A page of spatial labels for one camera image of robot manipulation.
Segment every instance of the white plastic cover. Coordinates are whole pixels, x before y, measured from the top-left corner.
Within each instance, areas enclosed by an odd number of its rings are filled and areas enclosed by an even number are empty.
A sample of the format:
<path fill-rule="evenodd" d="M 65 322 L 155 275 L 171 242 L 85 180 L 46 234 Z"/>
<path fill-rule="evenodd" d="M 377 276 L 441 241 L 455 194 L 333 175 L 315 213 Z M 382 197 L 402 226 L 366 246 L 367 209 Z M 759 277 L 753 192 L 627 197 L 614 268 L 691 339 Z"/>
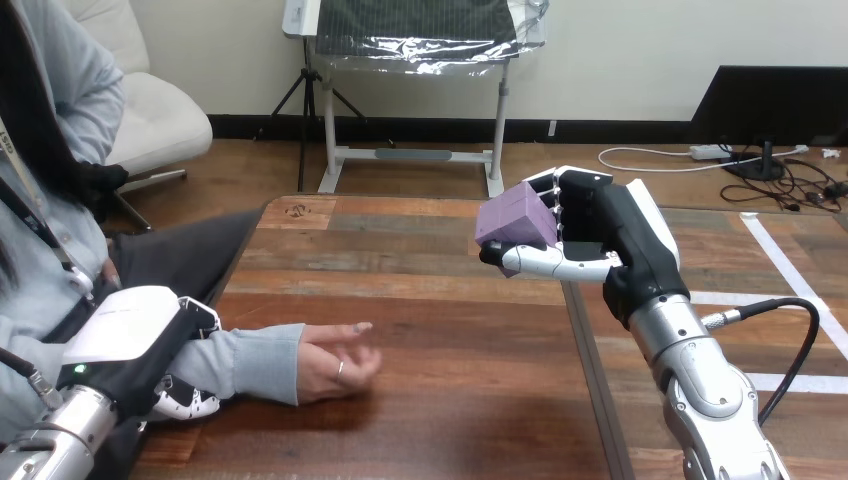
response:
<path fill-rule="evenodd" d="M 315 54 L 332 67 L 479 75 L 545 43 L 550 0 L 321 0 Z"/>
<path fill-rule="evenodd" d="M 133 360 L 147 351 L 180 310 L 167 287 L 113 293 L 68 342 L 62 364 Z"/>

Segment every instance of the monitor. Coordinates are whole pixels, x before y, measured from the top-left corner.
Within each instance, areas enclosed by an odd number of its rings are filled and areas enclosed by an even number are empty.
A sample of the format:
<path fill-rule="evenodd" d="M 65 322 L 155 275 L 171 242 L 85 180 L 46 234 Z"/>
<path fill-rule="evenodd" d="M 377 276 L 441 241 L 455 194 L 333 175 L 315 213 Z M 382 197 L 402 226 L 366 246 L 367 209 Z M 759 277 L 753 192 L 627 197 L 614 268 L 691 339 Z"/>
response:
<path fill-rule="evenodd" d="M 763 160 L 728 165 L 743 178 L 783 176 L 775 145 L 848 145 L 848 68 L 721 66 L 690 123 L 687 143 L 758 145 Z M 738 161 L 738 155 L 729 162 Z"/>

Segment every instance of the human hand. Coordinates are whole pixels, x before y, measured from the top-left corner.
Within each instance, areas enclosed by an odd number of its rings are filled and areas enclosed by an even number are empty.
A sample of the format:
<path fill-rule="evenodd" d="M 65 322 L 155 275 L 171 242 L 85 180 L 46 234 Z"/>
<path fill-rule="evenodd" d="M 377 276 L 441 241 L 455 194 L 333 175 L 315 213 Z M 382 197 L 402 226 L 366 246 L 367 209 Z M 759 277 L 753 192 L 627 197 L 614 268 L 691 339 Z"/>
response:
<path fill-rule="evenodd" d="M 370 323 L 304 327 L 297 351 L 300 405 L 347 397 L 371 387 L 383 358 L 379 350 L 360 342 L 372 327 Z M 331 345 L 335 354 L 325 348 Z M 352 347 L 350 354 L 347 347 Z"/>

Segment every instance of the purple block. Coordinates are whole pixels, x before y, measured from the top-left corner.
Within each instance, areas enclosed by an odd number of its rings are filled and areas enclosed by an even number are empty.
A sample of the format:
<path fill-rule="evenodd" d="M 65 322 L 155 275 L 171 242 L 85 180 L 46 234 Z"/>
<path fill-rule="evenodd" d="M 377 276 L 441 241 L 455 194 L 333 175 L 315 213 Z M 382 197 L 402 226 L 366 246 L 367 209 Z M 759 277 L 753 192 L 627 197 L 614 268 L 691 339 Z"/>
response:
<path fill-rule="evenodd" d="M 475 231 L 477 245 L 487 240 L 531 243 L 545 242 L 554 246 L 557 241 L 553 215 L 527 182 L 521 182 L 480 207 Z M 501 268 L 509 278 L 518 274 Z"/>

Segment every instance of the plastic wrap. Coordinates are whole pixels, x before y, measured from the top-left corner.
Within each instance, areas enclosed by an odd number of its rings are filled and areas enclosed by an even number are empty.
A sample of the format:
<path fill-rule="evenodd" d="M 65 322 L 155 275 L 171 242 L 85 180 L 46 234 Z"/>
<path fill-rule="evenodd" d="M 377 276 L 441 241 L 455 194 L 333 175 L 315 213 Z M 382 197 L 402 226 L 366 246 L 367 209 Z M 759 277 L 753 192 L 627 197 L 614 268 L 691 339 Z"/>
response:
<path fill-rule="evenodd" d="M 549 0 L 321 0 L 315 54 L 334 68 L 480 75 L 545 43 Z"/>

